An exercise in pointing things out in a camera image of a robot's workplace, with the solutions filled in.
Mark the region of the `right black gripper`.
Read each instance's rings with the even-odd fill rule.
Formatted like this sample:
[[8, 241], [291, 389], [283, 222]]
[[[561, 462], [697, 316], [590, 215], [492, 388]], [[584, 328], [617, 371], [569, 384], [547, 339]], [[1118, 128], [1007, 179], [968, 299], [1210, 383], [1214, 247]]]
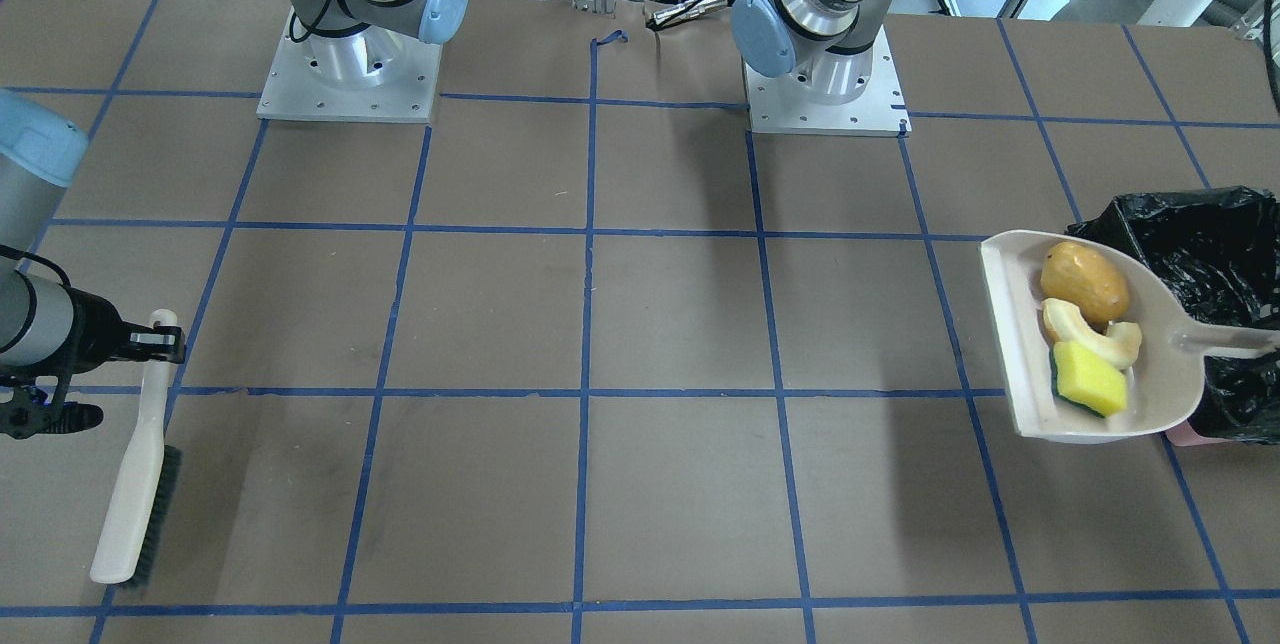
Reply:
[[180, 364], [186, 333], [155, 312], [148, 324], [77, 289], [22, 289], [3, 296], [3, 434], [77, 434], [104, 414], [67, 398], [73, 376], [108, 362]]

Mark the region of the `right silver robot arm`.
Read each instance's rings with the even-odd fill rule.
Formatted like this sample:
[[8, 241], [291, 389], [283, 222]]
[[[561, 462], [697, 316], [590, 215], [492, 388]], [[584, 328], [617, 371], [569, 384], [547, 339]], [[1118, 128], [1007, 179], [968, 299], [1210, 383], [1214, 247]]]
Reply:
[[[379, 28], [445, 44], [468, 0], [292, 0], [298, 44], [351, 41]], [[96, 428], [99, 407], [69, 401], [70, 380], [108, 362], [180, 364], [175, 324], [134, 324], [36, 255], [35, 239], [76, 178], [88, 137], [67, 117], [3, 92], [3, 433], [14, 439]]]

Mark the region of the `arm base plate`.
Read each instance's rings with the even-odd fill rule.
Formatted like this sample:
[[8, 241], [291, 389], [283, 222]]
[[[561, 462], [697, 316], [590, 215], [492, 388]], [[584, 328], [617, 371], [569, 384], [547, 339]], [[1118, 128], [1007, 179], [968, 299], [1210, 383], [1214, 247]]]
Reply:
[[256, 114], [298, 123], [429, 124], [443, 47], [370, 26], [342, 38], [302, 35], [288, 20]]
[[742, 65], [756, 134], [910, 134], [913, 125], [884, 28], [870, 50], [820, 52], [806, 67], [768, 78]]

